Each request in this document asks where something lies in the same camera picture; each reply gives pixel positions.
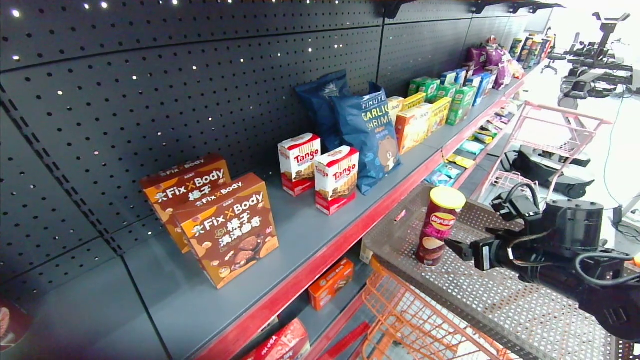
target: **blue chip bag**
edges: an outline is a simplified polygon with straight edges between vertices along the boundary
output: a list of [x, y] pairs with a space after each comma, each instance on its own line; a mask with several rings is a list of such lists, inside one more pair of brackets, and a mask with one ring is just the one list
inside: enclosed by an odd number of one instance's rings
[[342, 131], [342, 140], [360, 152], [358, 189], [364, 195], [400, 165], [394, 123], [389, 116], [387, 95], [369, 83], [369, 95], [332, 97]]
[[347, 71], [340, 70], [324, 75], [316, 81], [295, 88], [302, 104], [316, 125], [316, 134], [322, 139], [323, 152], [342, 146], [340, 125], [333, 110], [332, 97], [351, 96], [347, 83]]

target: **black shelf bracket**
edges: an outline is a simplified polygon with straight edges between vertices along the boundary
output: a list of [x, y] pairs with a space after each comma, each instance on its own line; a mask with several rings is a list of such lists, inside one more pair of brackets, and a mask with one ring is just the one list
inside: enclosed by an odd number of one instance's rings
[[472, 1], [471, 12], [475, 15], [480, 15], [487, 6], [500, 5], [504, 3], [510, 3], [510, 0], [476, 0]]
[[537, 13], [538, 10], [551, 8], [564, 8], [560, 4], [541, 3], [540, 1], [513, 1], [511, 3], [511, 13], [518, 13], [522, 8], [530, 8], [529, 13]]
[[398, 16], [400, 7], [406, 3], [412, 3], [416, 0], [394, 0], [394, 1], [382, 1], [381, 14], [385, 19], [395, 19]]
[[480, 15], [484, 11], [487, 6], [493, 5], [501, 5], [501, 4], [511, 4], [511, 13], [518, 13], [520, 9], [523, 8], [531, 8], [529, 10], [530, 13], [536, 13], [538, 10], [549, 9], [549, 8], [564, 8], [564, 6], [560, 4], [550, 4], [550, 3], [542, 3], [541, 1], [535, 0], [522, 0], [522, 1], [510, 1], [510, 0], [476, 0], [472, 2], [471, 12], [475, 15]]

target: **orange shopping cart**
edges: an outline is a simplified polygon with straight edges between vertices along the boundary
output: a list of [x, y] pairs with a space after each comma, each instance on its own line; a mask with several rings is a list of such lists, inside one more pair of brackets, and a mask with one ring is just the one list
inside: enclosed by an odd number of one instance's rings
[[383, 359], [515, 360], [519, 357], [390, 273], [373, 257], [362, 292], [377, 320], [362, 357]]

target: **black pegboard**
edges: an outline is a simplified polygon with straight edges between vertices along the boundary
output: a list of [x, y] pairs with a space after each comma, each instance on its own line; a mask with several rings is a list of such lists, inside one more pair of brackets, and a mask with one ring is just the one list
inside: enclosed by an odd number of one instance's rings
[[470, 19], [385, 26], [378, 83], [388, 96], [406, 97], [409, 81], [461, 65]]
[[97, 238], [0, 285], [0, 296], [21, 305], [97, 268], [115, 256], [109, 245], [102, 238]]
[[507, 22], [509, 22], [510, 16], [505, 17], [474, 17], [471, 19], [471, 25], [469, 26], [469, 32], [464, 45], [464, 56], [466, 56], [466, 50], [468, 47], [478, 46], [480, 43], [486, 41], [486, 39], [493, 35], [501, 41], [501, 36], [504, 35], [504, 30], [507, 28]]
[[513, 39], [522, 35], [527, 26], [528, 16], [512, 16], [507, 21], [507, 26], [504, 29], [504, 35], [499, 38], [500, 44], [506, 49], [511, 47]]
[[154, 214], [111, 234], [111, 242], [115, 244], [116, 251], [127, 252], [136, 245], [154, 238], [160, 232], [166, 232], [166, 229]]
[[0, 110], [0, 144], [2, 284], [99, 234], [4, 110]]
[[419, 0], [402, 5], [397, 17], [387, 19], [385, 23], [469, 19], [471, 16], [471, 2], [469, 1]]
[[3, 0], [2, 7], [1, 70], [185, 42], [382, 24], [366, 0]]
[[160, 47], [2, 74], [7, 96], [105, 230], [152, 213], [138, 180], [218, 152], [232, 176], [312, 130], [293, 87], [375, 79], [381, 27]]

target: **lay's can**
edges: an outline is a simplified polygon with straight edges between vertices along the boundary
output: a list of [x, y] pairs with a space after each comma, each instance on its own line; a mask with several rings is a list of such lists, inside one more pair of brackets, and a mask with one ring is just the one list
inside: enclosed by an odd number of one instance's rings
[[457, 189], [446, 186], [433, 188], [429, 196], [431, 200], [427, 207], [415, 257], [421, 264], [437, 266], [445, 251], [442, 240], [451, 235], [456, 217], [467, 203], [467, 198]]

